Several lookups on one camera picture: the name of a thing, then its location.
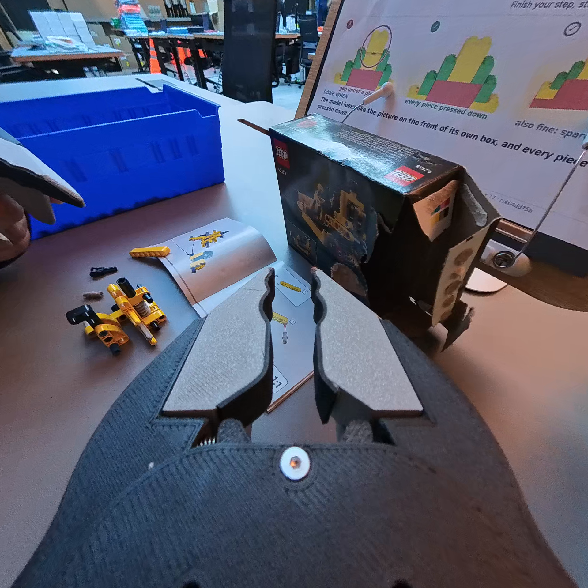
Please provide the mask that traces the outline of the printed instruction board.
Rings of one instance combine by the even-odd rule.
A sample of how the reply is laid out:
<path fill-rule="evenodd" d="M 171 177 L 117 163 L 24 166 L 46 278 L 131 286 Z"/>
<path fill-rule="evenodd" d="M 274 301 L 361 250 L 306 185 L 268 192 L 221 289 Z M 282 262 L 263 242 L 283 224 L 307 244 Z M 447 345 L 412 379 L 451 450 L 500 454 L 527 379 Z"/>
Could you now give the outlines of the printed instruction board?
<path fill-rule="evenodd" d="M 298 115 L 463 166 L 505 220 L 587 249 L 587 1 L 333 1 Z"/>

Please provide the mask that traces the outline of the silver stand base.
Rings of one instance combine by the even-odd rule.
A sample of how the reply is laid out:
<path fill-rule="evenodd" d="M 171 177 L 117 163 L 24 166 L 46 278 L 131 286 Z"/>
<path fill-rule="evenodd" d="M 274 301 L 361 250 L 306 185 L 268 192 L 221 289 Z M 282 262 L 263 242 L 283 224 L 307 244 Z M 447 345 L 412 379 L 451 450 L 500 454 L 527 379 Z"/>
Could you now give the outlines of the silver stand base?
<path fill-rule="evenodd" d="M 587 249 L 502 220 L 466 289 L 489 294 L 507 285 L 546 304 L 587 312 Z"/>

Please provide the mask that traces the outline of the person's left hand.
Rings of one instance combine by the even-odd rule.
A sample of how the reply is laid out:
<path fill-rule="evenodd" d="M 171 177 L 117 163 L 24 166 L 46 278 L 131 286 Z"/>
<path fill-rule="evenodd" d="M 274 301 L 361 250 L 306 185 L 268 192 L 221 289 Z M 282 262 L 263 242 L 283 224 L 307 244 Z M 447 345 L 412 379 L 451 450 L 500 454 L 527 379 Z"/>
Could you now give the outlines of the person's left hand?
<path fill-rule="evenodd" d="M 31 244 L 30 220 L 11 196 L 1 194 L 1 269 L 26 253 Z"/>

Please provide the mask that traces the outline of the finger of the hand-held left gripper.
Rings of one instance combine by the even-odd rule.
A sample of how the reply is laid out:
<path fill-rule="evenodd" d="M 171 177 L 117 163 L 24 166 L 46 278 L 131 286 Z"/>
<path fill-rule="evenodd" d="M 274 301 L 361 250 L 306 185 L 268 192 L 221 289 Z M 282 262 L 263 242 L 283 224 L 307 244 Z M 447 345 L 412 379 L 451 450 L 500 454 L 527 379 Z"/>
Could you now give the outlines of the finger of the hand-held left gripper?
<path fill-rule="evenodd" d="M 18 139 L 1 129 L 1 193 L 8 194 L 30 216 L 55 224 L 52 201 L 84 208 L 77 191 Z"/>

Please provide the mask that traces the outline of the beige wooden peg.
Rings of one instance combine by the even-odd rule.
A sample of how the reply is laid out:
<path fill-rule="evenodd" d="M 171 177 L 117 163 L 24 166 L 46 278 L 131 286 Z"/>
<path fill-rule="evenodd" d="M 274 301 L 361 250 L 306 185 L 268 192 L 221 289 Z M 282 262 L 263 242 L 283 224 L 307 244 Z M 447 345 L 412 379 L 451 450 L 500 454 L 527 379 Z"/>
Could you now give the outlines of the beige wooden peg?
<path fill-rule="evenodd" d="M 367 107 L 368 105 L 372 104 L 373 102 L 376 102 L 377 100 L 387 99 L 388 97 L 390 97 L 393 94 L 393 92 L 394 92 L 393 83 L 386 82 L 381 87 L 379 87 L 379 89 L 372 92 L 370 95 L 365 96 L 364 99 L 362 100 L 361 104 L 362 104 L 362 106 Z"/>

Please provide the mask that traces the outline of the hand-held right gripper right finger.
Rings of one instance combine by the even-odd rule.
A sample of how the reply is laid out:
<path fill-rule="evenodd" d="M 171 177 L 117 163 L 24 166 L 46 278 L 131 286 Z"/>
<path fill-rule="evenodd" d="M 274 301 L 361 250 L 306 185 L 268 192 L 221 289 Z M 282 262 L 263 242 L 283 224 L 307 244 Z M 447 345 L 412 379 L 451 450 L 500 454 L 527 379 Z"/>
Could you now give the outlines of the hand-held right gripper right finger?
<path fill-rule="evenodd" d="M 324 271 L 312 268 L 315 402 L 342 440 L 351 422 L 423 415 L 382 320 Z"/>

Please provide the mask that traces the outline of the black lego box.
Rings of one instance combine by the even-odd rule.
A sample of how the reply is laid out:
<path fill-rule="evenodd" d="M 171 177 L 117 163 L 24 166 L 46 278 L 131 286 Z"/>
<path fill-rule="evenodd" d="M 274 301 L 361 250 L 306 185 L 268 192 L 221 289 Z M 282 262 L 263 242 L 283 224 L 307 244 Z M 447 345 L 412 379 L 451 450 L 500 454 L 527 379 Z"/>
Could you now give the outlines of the black lego box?
<path fill-rule="evenodd" d="M 269 129 L 288 244 L 409 337 L 466 331 L 499 214 L 460 165 L 312 114 Z"/>

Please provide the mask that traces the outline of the row of black tables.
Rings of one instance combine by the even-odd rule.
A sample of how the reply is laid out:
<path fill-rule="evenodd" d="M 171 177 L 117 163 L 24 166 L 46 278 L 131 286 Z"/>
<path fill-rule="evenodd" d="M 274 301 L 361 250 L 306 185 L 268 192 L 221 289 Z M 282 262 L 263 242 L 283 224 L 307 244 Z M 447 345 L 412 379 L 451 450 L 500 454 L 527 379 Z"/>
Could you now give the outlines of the row of black tables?
<path fill-rule="evenodd" d="M 148 64 L 149 38 L 162 74 L 204 90 L 213 86 L 223 96 L 245 103 L 273 101 L 282 66 L 295 62 L 288 51 L 300 45 L 298 33 L 262 31 L 253 25 L 225 32 L 130 37 L 132 44 L 141 46 Z"/>

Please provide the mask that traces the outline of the stack of colourful boxes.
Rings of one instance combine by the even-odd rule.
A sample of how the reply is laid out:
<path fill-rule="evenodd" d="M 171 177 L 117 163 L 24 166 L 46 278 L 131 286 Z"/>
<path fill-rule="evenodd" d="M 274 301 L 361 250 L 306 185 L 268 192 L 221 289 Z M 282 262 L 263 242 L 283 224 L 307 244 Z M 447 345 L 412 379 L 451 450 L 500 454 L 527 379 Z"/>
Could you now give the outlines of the stack of colourful boxes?
<path fill-rule="evenodd" d="M 127 36 L 149 35 L 139 1 L 114 1 L 114 4 L 120 20 L 120 28 Z"/>

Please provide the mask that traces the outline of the black office chair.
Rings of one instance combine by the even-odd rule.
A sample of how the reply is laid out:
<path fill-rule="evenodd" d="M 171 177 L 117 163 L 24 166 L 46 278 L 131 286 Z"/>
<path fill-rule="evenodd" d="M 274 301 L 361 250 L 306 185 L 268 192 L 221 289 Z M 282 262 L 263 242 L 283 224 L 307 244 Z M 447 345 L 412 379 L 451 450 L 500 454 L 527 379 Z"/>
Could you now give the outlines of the black office chair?
<path fill-rule="evenodd" d="M 316 13 L 299 15 L 297 23 L 300 36 L 299 68 L 303 73 L 303 79 L 298 82 L 298 87 L 302 88 L 309 75 L 320 35 Z"/>

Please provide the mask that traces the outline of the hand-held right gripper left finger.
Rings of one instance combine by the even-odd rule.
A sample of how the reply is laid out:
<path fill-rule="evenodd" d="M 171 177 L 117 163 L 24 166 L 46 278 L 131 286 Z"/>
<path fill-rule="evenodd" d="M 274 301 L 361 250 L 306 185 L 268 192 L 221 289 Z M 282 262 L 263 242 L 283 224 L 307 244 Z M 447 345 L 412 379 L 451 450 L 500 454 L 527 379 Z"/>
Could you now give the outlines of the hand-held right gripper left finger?
<path fill-rule="evenodd" d="M 206 317 L 163 405 L 169 417 L 252 424 L 273 395 L 275 271 L 267 268 Z"/>

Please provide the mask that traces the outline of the wooden table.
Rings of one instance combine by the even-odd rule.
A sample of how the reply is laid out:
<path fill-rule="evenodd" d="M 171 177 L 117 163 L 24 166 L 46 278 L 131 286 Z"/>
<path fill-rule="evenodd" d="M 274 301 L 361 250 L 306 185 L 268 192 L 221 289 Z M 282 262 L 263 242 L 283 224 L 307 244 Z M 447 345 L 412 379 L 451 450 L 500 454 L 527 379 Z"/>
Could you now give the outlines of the wooden table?
<path fill-rule="evenodd" d="M 86 77 L 87 70 L 97 69 L 101 72 L 114 68 L 114 71 L 121 71 L 118 60 L 125 57 L 126 53 L 109 46 L 97 46 L 94 51 L 50 51 L 48 48 L 18 47 L 10 53 L 11 60 L 16 64 L 25 65 L 49 77 L 65 79 Z"/>

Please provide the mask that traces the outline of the yellow lego assembly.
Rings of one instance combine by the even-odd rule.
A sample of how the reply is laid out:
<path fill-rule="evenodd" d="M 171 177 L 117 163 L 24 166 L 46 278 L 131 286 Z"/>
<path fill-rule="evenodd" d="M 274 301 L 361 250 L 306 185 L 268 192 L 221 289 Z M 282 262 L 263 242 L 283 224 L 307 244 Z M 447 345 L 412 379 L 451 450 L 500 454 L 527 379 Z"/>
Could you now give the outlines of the yellow lego assembly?
<path fill-rule="evenodd" d="M 121 277 L 107 287 L 107 292 L 114 300 L 110 313 L 95 312 L 91 305 L 81 305 L 65 314 L 68 323 L 83 325 L 85 334 L 101 341 L 112 356 L 118 356 L 122 346 L 129 342 L 125 325 L 135 327 L 149 345 L 156 346 L 154 334 L 167 317 L 151 291 L 142 285 L 133 287 Z"/>

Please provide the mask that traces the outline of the blue plastic bin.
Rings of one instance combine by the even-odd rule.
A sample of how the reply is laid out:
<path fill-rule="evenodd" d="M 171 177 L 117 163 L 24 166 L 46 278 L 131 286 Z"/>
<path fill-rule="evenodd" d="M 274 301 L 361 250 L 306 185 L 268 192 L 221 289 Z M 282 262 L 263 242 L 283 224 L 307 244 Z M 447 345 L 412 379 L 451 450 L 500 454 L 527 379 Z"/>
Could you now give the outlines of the blue plastic bin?
<path fill-rule="evenodd" d="M 1 103 L 1 128 L 86 205 L 32 219 L 32 239 L 224 182 L 219 108 L 172 85 Z"/>

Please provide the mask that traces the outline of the lego instruction booklet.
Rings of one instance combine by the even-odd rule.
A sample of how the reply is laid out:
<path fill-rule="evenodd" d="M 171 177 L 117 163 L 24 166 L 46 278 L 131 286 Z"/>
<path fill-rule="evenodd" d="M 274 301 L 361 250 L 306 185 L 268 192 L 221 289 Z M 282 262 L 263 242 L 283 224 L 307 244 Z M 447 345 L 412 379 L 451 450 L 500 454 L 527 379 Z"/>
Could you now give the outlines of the lego instruction booklet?
<path fill-rule="evenodd" d="M 223 218 L 158 244 L 161 258 L 202 319 L 266 268 L 275 271 L 271 322 L 273 396 L 267 412 L 283 404 L 313 376 L 315 323 L 311 286 L 276 256 L 252 226 Z"/>

